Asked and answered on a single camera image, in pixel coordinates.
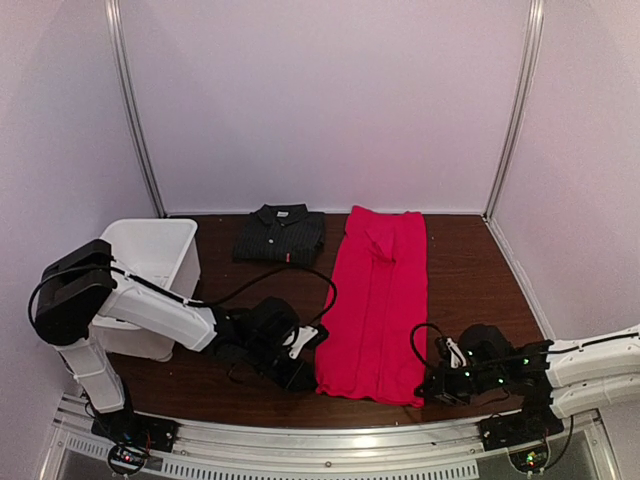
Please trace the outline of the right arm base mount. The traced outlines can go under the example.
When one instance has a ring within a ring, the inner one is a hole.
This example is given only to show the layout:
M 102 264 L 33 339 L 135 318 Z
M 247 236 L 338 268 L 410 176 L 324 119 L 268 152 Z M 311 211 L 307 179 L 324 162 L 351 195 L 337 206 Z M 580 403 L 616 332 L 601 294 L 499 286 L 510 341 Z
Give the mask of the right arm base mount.
M 564 423 L 551 411 L 551 388 L 537 387 L 524 396 L 521 410 L 490 416 L 478 423 L 485 451 L 542 442 L 564 431 Z

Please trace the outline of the dark pinstriped shirt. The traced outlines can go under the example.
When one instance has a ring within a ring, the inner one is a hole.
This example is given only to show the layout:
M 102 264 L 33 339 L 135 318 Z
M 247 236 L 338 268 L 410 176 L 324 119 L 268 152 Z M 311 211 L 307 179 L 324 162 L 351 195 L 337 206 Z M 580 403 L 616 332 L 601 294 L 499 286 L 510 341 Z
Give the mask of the dark pinstriped shirt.
M 244 223 L 232 259 L 312 266 L 324 248 L 326 215 L 305 204 L 264 204 Z

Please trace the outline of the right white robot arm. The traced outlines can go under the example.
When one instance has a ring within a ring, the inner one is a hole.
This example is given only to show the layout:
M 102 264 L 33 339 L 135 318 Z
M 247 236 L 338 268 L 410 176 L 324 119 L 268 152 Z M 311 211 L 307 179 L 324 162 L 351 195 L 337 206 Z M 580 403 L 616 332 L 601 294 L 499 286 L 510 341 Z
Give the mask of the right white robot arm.
M 578 340 L 514 347 L 498 327 L 476 324 L 458 340 L 436 339 L 439 363 L 425 366 L 419 398 L 468 405 L 503 390 L 523 398 L 513 419 L 519 440 L 535 440 L 551 424 L 584 411 L 639 399 L 639 327 Z

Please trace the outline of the red garment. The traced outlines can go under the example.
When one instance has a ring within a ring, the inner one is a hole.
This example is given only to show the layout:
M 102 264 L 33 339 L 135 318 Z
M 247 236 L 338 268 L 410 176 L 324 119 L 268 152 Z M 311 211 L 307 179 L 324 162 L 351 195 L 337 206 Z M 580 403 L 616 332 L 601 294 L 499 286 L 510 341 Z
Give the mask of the red garment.
M 418 212 L 381 214 L 356 206 L 347 218 L 316 350 L 317 393 L 420 408 L 425 376 L 427 229 Z

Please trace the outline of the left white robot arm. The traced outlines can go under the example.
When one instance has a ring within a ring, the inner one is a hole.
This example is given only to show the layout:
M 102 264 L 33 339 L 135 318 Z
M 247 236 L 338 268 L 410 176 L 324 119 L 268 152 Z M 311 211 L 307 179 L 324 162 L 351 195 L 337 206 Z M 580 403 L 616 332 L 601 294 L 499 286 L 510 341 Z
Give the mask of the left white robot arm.
M 316 388 L 303 349 L 319 340 L 284 300 L 268 297 L 252 308 L 226 310 L 185 298 L 124 269 L 110 243 L 95 239 L 42 273 L 27 306 L 38 337 L 65 361 L 106 429 L 123 444 L 137 442 L 144 424 L 129 409 L 128 390 L 92 335 L 95 317 L 123 320 L 218 361 L 245 363 L 280 388 Z

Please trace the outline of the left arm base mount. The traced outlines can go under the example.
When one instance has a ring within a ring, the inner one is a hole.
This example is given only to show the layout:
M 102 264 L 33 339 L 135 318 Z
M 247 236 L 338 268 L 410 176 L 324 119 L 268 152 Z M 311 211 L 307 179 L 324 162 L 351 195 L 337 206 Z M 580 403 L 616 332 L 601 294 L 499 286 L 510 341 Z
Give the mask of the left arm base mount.
M 93 418 L 91 432 L 113 443 L 139 450 L 157 450 L 170 453 L 179 425 L 174 420 L 136 413 L 129 396 L 125 396 L 124 408 L 115 412 L 100 413 L 91 401 L 86 404 L 87 413 Z

